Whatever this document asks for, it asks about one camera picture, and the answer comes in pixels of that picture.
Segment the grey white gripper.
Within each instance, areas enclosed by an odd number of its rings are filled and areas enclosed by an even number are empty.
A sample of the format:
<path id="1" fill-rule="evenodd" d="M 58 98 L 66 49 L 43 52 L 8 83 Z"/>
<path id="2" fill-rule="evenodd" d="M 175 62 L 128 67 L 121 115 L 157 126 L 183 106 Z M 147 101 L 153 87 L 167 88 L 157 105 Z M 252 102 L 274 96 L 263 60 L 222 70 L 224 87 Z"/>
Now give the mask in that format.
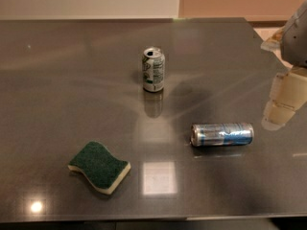
<path id="1" fill-rule="evenodd" d="M 282 59 L 295 66 L 273 78 L 270 100 L 261 122 L 270 131 L 285 126 L 307 103 L 307 1 L 286 22 L 284 29 L 278 29 L 262 42 L 261 49 L 273 52 L 280 46 Z"/>

